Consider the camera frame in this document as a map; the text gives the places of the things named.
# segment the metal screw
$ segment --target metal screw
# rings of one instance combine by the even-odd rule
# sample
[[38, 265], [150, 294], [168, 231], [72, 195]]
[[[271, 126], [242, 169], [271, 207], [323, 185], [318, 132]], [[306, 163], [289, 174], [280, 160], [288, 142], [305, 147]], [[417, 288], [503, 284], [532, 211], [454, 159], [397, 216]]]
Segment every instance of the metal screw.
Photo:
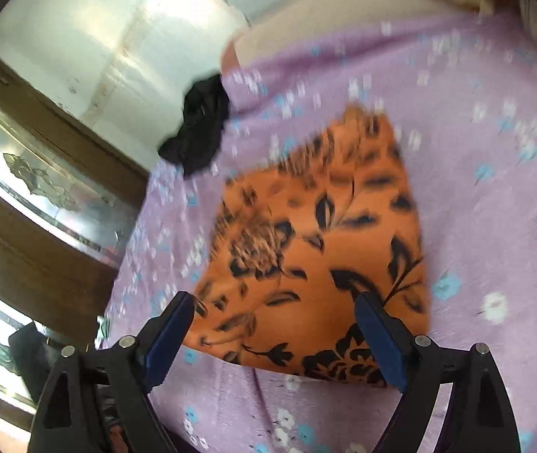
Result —
[[483, 342], [479, 342], [476, 344], [476, 350], [478, 351], [478, 354], [488, 354], [491, 352], [489, 347]]
[[73, 356], [76, 352], [76, 348], [72, 345], [66, 345], [63, 349], [61, 349], [61, 356], [63, 357], [69, 357]]
[[136, 338], [132, 337], [131, 335], [126, 335], [119, 339], [119, 347], [123, 347], [124, 349], [132, 347], [135, 343]]
[[432, 344], [432, 340], [427, 335], [418, 335], [415, 337], [415, 343], [421, 347], [428, 347]]

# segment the bed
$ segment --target bed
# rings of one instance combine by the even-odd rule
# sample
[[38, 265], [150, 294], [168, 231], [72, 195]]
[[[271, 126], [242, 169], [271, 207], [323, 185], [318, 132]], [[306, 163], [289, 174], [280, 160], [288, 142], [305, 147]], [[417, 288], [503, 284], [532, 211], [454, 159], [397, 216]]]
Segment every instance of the bed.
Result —
[[[136, 334], [206, 266], [225, 179], [276, 160], [347, 102], [384, 109], [409, 173], [432, 293], [430, 336], [493, 351], [524, 452], [537, 453], [537, 49], [518, 17], [380, 22], [293, 45], [223, 75], [222, 146], [183, 179], [160, 162], [106, 317]], [[199, 451], [371, 451], [395, 390], [229, 364], [183, 347], [151, 400]], [[443, 390], [420, 451], [431, 451]]]

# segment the blue gripper pad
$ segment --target blue gripper pad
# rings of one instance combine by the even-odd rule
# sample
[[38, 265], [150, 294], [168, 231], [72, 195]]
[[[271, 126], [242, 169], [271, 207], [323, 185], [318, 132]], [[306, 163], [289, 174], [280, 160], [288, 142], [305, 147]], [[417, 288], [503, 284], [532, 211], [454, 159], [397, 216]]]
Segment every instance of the blue gripper pad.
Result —
[[357, 325], [361, 329], [386, 382], [396, 387], [400, 393], [405, 393], [406, 372], [402, 353], [390, 332], [385, 328], [378, 312], [373, 308], [373, 304], [379, 304], [379, 302], [374, 301], [372, 304], [369, 298], [371, 296], [367, 297], [367, 295], [361, 294], [355, 301], [354, 313]]
[[189, 331], [194, 311], [191, 295], [179, 292], [164, 310], [164, 314], [158, 317], [162, 319], [167, 316], [168, 319], [145, 356], [142, 386], [147, 393], [153, 387], [161, 385], [166, 379], [185, 335]]

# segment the orange fabric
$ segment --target orange fabric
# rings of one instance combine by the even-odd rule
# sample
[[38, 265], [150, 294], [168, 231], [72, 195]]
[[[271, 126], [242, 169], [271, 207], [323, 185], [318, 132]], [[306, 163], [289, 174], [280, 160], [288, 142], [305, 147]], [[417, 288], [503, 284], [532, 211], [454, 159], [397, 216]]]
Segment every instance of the orange fabric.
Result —
[[388, 119], [349, 105], [280, 164], [227, 182], [185, 345], [255, 368], [383, 384], [354, 298], [375, 292], [425, 333], [422, 260]]

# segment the purple fabric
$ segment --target purple fabric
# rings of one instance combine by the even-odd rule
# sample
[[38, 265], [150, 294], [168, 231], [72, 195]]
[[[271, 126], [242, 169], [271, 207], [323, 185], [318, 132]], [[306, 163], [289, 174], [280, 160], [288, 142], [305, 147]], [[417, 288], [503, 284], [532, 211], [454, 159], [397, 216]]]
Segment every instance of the purple fabric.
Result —
[[[342, 113], [383, 107], [423, 229], [432, 331], [489, 344], [523, 451], [537, 452], [537, 51], [515, 17], [382, 23], [296, 45], [223, 78], [233, 107], [212, 167], [161, 162], [122, 264], [109, 343], [136, 334], [204, 270], [224, 180], [276, 160]], [[200, 451], [371, 451], [399, 395], [227, 364], [182, 348], [152, 402]], [[420, 451], [432, 451], [442, 393]]]

